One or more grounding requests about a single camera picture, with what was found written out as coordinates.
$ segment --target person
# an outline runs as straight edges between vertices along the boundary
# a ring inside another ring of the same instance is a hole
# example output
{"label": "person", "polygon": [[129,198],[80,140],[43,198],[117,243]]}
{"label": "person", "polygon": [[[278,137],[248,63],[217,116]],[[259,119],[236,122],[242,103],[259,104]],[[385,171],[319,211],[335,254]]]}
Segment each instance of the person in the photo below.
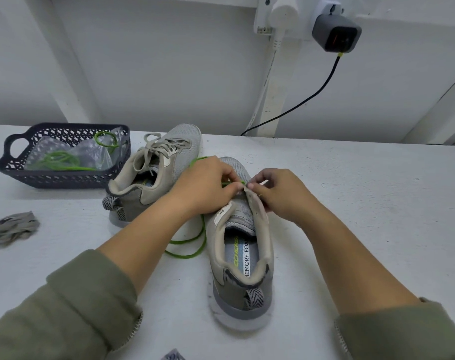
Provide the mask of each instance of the person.
{"label": "person", "polygon": [[[231,183],[223,188],[221,180]],[[455,325],[442,306],[405,288],[290,170],[264,169],[247,186],[310,240],[353,359],[455,359]],[[125,345],[142,317],[137,295],[172,236],[242,189],[217,157],[196,162],[131,224],[4,314],[0,359],[101,359]]]}

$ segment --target table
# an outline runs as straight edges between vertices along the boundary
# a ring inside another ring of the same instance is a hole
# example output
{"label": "table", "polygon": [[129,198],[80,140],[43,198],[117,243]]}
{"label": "table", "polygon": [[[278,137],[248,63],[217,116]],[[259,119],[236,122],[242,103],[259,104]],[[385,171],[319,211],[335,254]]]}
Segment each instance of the table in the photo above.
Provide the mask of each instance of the table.
{"label": "table", "polygon": [[[26,130],[0,125],[4,139]],[[142,132],[133,131],[133,149]],[[288,168],[341,218],[367,248],[418,296],[443,303],[455,322],[455,146],[402,145],[204,135],[204,155],[231,156],[249,174]],[[39,232],[0,249],[0,317],[77,254],[109,239],[102,189],[38,190],[0,173],[0,218],[32,210]],[[294,224],[270,214],[274,241],[272,321],[234,333],[207,304],[207,253],[164,256],[139,303],[143,324],[110,359],[157,360],[177,348],[195,359],[338,359],[337,313],[313,250]],[[177,238],[194,236],[199,220]]]}

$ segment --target sleeve cuff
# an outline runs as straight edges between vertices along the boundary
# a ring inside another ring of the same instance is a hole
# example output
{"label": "sleeve cuff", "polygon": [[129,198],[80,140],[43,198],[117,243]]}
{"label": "sleeve cuff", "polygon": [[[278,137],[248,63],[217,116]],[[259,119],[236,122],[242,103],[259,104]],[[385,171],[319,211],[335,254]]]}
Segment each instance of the sleeve cuff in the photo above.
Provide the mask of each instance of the sleeve cuff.
{"label": "sleeve cuff", "polygon": [[421,298],[414,306],[341,315],[335,328],[354,360],[455,359],[455,324],[444,308]]}
{"label": "sleeve cuff", "polygon": [[141,324],[143,312],[133,283],[97,250],[84,251],[46,280],[102,335],[110,351],[125,345]]}

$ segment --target black plastic basket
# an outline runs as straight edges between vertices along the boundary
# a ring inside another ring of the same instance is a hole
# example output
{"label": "black plastic basket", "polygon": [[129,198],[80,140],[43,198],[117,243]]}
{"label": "black plastic basket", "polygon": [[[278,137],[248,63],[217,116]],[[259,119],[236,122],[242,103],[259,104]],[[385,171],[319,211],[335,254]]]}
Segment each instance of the black plastic basket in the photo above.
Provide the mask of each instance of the black plastic basket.
{"label": "black plastic basket", "polygon": [[[121,126],[124,137],[119,145],[127,144],[124,156],[110,169],[99,171],[46,171],[24,170],[29,153],[43,136],[50,136],[74,147],[83,140],[93,138],[100,131],[110,131]],[[29,145],[17,157],[11,156],[11,145],[17,139],[26,139]],[[68,124],[44,122],[30,127],[23,134],[9,135],[4,141],[4,154],[0,159],[0,172],[35,188],[105,188],[109,180],[123,168],[131,155],[129,127],[110,124]]]}

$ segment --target black cable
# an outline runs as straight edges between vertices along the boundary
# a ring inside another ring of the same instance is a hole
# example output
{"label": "black cable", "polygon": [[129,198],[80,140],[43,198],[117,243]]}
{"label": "black cable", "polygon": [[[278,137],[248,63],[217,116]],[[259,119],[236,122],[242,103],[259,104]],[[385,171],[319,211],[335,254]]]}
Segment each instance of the black cable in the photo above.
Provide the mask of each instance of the black cable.
{"label": "black cable", "polygon": [[339,63],[339,60],[341,59],[342,57],[342,54],[338,54],[337,55],[337,58],[336,58],[336,61],[334,62],[334,65],[332,66],[332,70],[331,70],[331,73],[329,73],[329,77],[326,79],[326,82],[324,82],[324,84],[322,85],[322,87],[315,93],[313,94],[312,96],[309,96],[308,98],[306,98],[303,102],[301,102],[300,104],[294,106],[293,108],[291,108],[290,110],[287,110],[286,112],[280,114],[279,116],[276,116],[270,120],[267,120],[265,122],[263,122],[262,124],[259,124],[259,125],[256,125],[256,126],[253,126],[253,127],[250,127],[249,129],[247,129],[245,132],[243,132],[241,134],[241,136],[244,136],[245,133],[247,132],[250,132],[251,130],[255,129],[255,128],[258,128],[260,126],[263,126],[263,125],[266,125],[267,123],[271,122],[271,121],[274,121],[274,120],[277,120],[281,117],[283,117],[284,115],[286,114],[289,114],[291,111],[294,111],[295,109],[297,109],[299,106],[305,104],[306,102],[308,102],[309,100],[313,99],[314,97],[318,96],[322,90],[324,90],[324,88],[327,86],[327,84],[329,83],[329,81],[331,80],[333,74],[334,74],[334,71],[336,70],[336,67],[338,66],[338,63]]}

